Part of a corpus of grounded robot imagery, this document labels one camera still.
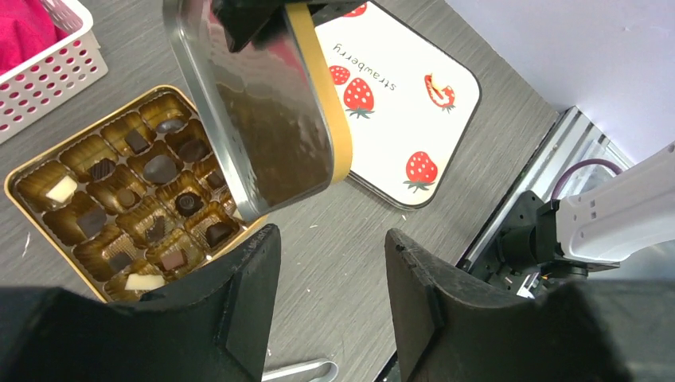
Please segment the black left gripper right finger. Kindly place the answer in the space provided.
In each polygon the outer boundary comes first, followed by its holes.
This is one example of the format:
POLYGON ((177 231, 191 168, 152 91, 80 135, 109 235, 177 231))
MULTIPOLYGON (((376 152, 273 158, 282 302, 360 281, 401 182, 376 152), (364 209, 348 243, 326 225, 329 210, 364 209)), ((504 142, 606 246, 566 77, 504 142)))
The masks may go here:
POLYGON ((671 381, 671 281, 566 283, 521 298, 401 230, 384 254, 404 381, 671 381))

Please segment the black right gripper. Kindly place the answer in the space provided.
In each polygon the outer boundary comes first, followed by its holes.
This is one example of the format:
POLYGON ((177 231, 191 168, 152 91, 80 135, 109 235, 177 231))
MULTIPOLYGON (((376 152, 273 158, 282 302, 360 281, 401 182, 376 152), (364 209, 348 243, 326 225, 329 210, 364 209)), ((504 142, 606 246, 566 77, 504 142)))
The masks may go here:
POLYGON ((309 11, 315 25, 339 18, 361 6, 363 1, 212 1, 212 15, 224 28, 228 51, 238 53, 249 43, 271 40, 282 29, 282 12, 288 6, 300 5, 309 11))

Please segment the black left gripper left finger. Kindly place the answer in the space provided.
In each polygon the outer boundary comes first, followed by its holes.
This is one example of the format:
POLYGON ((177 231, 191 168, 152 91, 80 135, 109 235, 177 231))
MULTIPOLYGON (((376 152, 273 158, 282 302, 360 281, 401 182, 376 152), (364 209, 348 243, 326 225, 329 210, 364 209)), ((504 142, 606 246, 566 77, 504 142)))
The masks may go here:
POLYGON ((60 287, 1 290, 4 381, 259 381, 282 241, 267 224, 137 302, 60 287))

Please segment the silver box lid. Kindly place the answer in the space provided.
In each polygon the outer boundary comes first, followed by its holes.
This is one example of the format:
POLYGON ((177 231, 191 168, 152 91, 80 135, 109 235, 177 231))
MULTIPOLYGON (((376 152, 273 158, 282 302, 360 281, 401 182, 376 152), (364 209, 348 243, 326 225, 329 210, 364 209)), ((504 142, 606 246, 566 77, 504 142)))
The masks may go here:
POLYGON ((228 51, 212 1, 165 1, 166 33, 246 221, 345 179, 352 138, 309 11, 291 5, 271 40, 228 51))

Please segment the metal tongs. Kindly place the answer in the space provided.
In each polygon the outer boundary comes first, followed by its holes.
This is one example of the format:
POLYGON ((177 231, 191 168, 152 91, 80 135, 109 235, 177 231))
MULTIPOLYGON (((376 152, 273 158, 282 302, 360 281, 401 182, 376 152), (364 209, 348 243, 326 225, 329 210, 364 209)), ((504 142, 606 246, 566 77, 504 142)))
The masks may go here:
POLYGON ((291 377, 310 375, 314 375, 310 381, 335 381, 338 374, 339 367, 336 362, 318 358, 266 371, 262 375, 262 381, 283 381, 291 377))

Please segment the gold chocolate tray box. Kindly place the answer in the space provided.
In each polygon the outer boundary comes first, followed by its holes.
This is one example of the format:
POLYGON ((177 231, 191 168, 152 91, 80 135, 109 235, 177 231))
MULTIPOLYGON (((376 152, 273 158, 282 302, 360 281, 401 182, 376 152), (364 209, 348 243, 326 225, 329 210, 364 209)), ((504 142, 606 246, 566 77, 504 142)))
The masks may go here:
POLYGON ((105 302, 138 300, 263 226, 236 211, 196 108, 159 85, 13 170, 9 199, 105 302))

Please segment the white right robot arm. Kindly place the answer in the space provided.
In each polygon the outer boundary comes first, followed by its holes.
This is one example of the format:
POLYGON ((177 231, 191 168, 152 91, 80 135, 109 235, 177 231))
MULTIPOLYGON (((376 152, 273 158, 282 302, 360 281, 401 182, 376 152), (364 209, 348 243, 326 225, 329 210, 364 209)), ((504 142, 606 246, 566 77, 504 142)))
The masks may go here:
MULTIPOLYGON (((291 36, 318 43, 349 128, 351 176, 401 208, 439 187, 482 98, 475 75, 374 1, 323 2, 291 36)), ((527 249, 501 251, 515 271, 555 262, 616 264, 674 237, 674 156, 664 149, 600 186, 553 198, 527 249)))

